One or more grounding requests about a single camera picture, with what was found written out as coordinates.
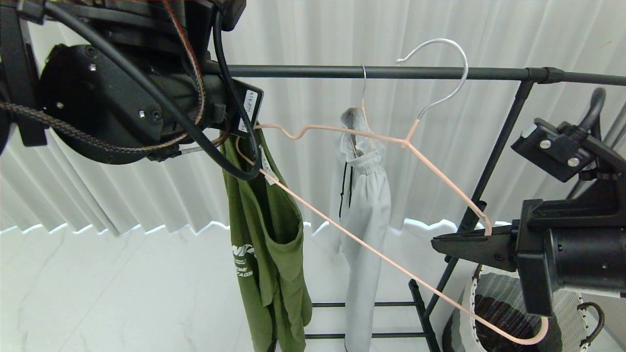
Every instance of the basket handle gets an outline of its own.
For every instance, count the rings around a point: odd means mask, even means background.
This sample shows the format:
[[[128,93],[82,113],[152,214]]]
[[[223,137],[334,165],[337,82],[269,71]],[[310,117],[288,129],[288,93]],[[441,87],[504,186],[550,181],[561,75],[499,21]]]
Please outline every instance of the basket handle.
[[[602,328],[604,328],[604,311],[597,303],[584,302],[579,304],[577,308],[587,310],[587,308],[589,307],[594,307],[596,312],[598,312],[598,326],[595,327],[595,329],[589,336],[581,340],[580,346],[584,345],[585,343],[591,344],[591,342],[595,340],[596,337],[598,337],[598,335],[602,331]]]

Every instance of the woven basket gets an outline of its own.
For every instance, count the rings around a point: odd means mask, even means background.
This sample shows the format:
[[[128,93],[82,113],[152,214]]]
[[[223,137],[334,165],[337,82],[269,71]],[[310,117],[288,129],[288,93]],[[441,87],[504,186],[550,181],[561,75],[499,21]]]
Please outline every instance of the woven basket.
[[[518,338],[537,334],[540,318],[526,313],[520,278],[516,272],[479,266],[469,280],[461,303],[470,311]],[[554,317],[548,334],[536,345],[512,343],[456,310],[444,329],[444,352],[586,352],[603,326],[602,310],[595,303],[583,303],[577,292],[558,290],[552,297]],[[598,310],[598,326],[591,333],[586,308]]]

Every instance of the white curtain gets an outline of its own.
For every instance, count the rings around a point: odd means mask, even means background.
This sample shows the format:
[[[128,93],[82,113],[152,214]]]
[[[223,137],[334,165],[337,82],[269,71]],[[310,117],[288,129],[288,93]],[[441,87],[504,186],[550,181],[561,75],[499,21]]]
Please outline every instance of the white curtain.
[[[607,1],[249,1],[235,31],[224,34],[230,64],[392,66],[432,38],[457,41],[470,66],[542,67],[626,75],[626,2]],[[40,68],[56,43],[83,43],[56,23],[30,26]],[[451,48],[430,46],[405,65],[459,66]],[[260,121],[296,132],[306,124],[339,125],[361,99],[363,80],[241,78],[265,91]],[[429,102],[456,81],[368,80],[371,129],[403,137]],[[414,144],[466,193],[472,193],[504,122],[517,82],[468,81],[450,101],[432,109]],[[595,87],[535,85],[508,142],[536,117],[577,122]],[[626,101],[626,89],[607,87],[604,131]],[[293,142],[276,131],[267,143],[289,186],[322,211],[329,206],[333,132],[309,132]],[[211,220],[228,223],[220,169],[201,153],[153,163],[102,165],[66,147],[53,132],[47,147],[24,148],[14,135],[0,157],[1,227],[124,232],[137,224],[198,231]],[[622,155],[626,148],[620,149]],[[392,225],[403,219],[458,221],[465,205],[407,150],[386,147],[393,200]],[[556,199],[571,189],[506,148],[484,195],[492,219],[519,216],[523,199]],[[319,223],[303,209],[305,219]]]

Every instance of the marble floor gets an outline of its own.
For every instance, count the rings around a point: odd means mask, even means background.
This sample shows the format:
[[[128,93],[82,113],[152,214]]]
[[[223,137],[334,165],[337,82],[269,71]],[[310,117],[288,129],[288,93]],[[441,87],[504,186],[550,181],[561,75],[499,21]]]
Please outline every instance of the marble floor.
[[[305,278],[315,302],[343,301],[347,264],[327,252],[323,231],[306,227]],[[443,256],[429,239],[454,231],[405,223],[387,235],[385,252],[436,284]],[[2,352],[252,351],[228,230],[214,224],[195,234],[137,228],[119,237],[86,229],[35,228],[0,235]],[[446,289],[457,298],[474,266],[461,261]],[[382,265],[378,301],[410,301],[408,278]],[[430,293],[422,292],[428,300]],[[440,338],[452,307],[432,315]],[[341,308],[315,308],[308,333],[344,329]],[[375,332],[420,331],[412,308],[376,308]],[[375,339],[371,351],[427,351],[423,339]],[[601,334],[592,351],[621,351]],[[309,340],[307,351],[343,351],[341,340]]]

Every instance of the olive green garment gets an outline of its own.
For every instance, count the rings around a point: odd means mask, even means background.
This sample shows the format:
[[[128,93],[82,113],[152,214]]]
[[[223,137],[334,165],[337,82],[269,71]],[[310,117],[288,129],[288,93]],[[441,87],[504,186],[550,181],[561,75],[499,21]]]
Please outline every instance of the olive green garment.
[[[255,131],[263,146],[267,164],[281,183],[284,179],[265,147],[260,130]],[[250,170],[230,137],[222,153],[236,167]],[[251,148],[241,139],[240,149],[249,159]],[[266,352],[278,339],[285,352],[304,351],[304,326],[309,324],[312,303],[302,270],[302,215],[295,200],[278,185],[270,185],[260,173],[243,181],[224,172],[230,213],[232,242],[239,289],[257,352]]]

